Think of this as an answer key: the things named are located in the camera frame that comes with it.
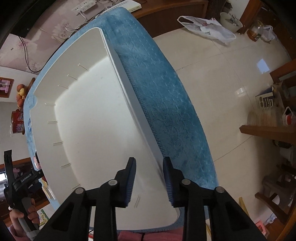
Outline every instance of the power strip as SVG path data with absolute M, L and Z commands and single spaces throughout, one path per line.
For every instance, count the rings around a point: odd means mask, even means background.
M 118 7 L 124 7 L 129 12 L 134 12 L 134 11 L 142 8 L 141 4 L 139 4 L 138 2 L 135 2 L 133 0 L 124 0 L 116 5 L 112 6 L 111 8 L 106 9 L 105 12 L 110 11 L 114 8 L 118 8 Z
M 86 10 L 90 9 L 96 5 L 95 0 L 85 0 L 84 2 L 78 4 L 76 7 L 72 9 L 72 12 L 78 15 L 80 12 L 85 12 Z

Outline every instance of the blue towel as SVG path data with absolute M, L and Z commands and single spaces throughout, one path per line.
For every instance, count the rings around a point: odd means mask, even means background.
M 30 109 L 38 83 L 54 61 L 87 30 L 99 27 L 118 54 L 163 156 L 169 156 L 174 168 L 201 187 L 218 186 L 215 167 L 194 107 L 177 73 L 143 26 L 119 7 L 94 19 L 74 34 L 52 56 L 33 84 L 24 106 L 26 136 L 31 157 L 35 145 L 30 133 Z M 179 219 L 168 227 L 137 232 L 159 232 L 181 227 Z

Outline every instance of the plastic bag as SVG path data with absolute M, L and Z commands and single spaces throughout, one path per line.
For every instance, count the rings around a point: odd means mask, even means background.
M 289 106 L 285 109 L 285 112 L 282 115 L 284 126 L 294 125 L 296 123 L 295 114 L 296 113 L 292 111 Z
M 261 36 L 261 39 L 263 39 L 266 42 L 269 42 L 273 39 L 275 39 L 275 35 L 273 33 L 273 27 L 271 25 L 265 25 L 263 27 L 263 34 Z
M 192 23 L 181 22 L 179 20 L 180 18 L 187 19 Z M 231 41 L 236 39 L 234 33 L 223 27 L 218 21 L 213 18 L 208 20 L 190 16 L 180 16 L 178 17 L 177 21 L 189 31 L 202 37 L 206 37 L 209 39 L 218 39 L 223 43 L 230 43 Z

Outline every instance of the wallpaper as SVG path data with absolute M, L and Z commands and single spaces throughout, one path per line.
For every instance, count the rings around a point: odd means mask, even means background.
M 28 64 L 33 71 L 39 71 L 55 50 L 82 23 L 88 21 L 107 6 L 112 6 L 122 0 L 99 0 L 96 5 L 85 11 L 86 19 L 71 10 L 82 0 L 57 0 L 36 21 L 25 39 Z M 18 36 L 10 34 L 0 49 L 0 66 L 31 72 L 25 61 L 22 42 Z

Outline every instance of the cardboard box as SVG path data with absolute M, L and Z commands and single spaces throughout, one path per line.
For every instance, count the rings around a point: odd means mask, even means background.
M 270 106 L 274 106 L 274 94 L 273 94 L 273 86 L 261 92 L 260 95 L 255 97 L 256 104 L 258 108 L 266 108 Z

